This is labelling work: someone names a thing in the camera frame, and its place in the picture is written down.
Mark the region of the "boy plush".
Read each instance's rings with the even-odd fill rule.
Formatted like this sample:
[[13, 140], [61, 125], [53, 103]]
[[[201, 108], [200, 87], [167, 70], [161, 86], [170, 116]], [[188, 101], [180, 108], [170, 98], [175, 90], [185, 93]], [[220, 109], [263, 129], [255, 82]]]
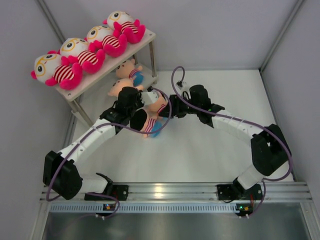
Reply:
[[168, 100], [162, 93], [160, 93], [157, 101], [151, 105], [148, 105], [147, 110], [153, 117], [159, 118], [160, 112], [165, 109], [167, 105]]

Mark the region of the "panda plush with glasses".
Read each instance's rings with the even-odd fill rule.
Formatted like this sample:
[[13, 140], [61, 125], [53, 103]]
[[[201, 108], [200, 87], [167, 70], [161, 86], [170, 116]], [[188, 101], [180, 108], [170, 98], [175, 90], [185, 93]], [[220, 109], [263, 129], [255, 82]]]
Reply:
[[139, 43], [145, 35], [146, 26], [125, 11], [114, 11], [102, 22], [112, 30], [124, 34], [130, 44]]
[[88, 74], [98, 72], [106, 59], [103, 49], [95, 52], [86, 40], [77, 37], [68, 38], [60, 47], [59, 53], [66, 57], [70, 63], [78, 63], [82, 70]]
[[102, 49], [108, 56], [117, 58], [127, 49], [128, 40], [122, 33], [114, 31], [105, 25], [92, 27], [84, 38], [92, 50]]
[[83, 70], [79, 63], [71, 64], [65, 56], [49, 52], [34, 61], [30, 75], [49, 87], [59, 85], [61, 89], [69, 91], [81, 83]]

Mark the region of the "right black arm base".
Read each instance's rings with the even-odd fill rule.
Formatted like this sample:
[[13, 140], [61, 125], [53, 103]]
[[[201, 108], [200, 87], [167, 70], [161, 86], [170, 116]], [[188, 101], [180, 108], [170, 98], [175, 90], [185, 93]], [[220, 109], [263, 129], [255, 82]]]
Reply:
[[259, 184], [255, 184], [249, 189], [244, 189], [241, 185], [218, 184], [217, 194], [220, 201], [240, 201], [240, 200], [261, 200], [263, 191]]

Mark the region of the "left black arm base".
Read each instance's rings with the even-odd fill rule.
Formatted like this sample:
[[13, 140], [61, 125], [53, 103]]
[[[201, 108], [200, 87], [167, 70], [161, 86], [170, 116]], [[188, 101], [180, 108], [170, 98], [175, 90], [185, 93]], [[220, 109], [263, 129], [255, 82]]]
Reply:
[[119, 201], [126, 201], [129, 194], [129, 186], [126, 184], [108, 184], [105, 190], [98, 195], [86, 193], [84, 195], [85, 201], [105, 201], [117, 199]]

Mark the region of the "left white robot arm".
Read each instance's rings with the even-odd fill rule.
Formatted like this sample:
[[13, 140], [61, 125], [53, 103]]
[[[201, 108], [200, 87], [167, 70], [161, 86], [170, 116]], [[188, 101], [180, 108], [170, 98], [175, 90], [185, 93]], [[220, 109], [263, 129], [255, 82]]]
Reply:
[[113, 194], [112, 181], [101, 173], [79, 172], [89, 157], [107, 140], [127, 128], [134, 113], [158, 99], [155, 92], [124, 87], [113, 105], [77, 140], [59, 152], [50, 151], [44, 160], [43, 183], [49, 191], [71, 200], [80, 193], [96, 193], [102, 200]]

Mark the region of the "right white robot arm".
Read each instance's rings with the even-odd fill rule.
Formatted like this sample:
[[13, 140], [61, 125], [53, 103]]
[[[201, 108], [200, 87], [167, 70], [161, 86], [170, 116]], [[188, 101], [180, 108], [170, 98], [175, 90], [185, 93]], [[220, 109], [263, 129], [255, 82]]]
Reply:
[[196, 115], [201, 123], [222, 130], [247, 144], [251, 149], [251, 164], [223, 191], [231, 200], [244, 199], [263, 180], [282, 165], [292, 164], [292, 154], [285, 137], [276, 124], [262, 126], [233, 116], [225, 107], [212, 103], [203, 85], [170, 95], [170, 118]]

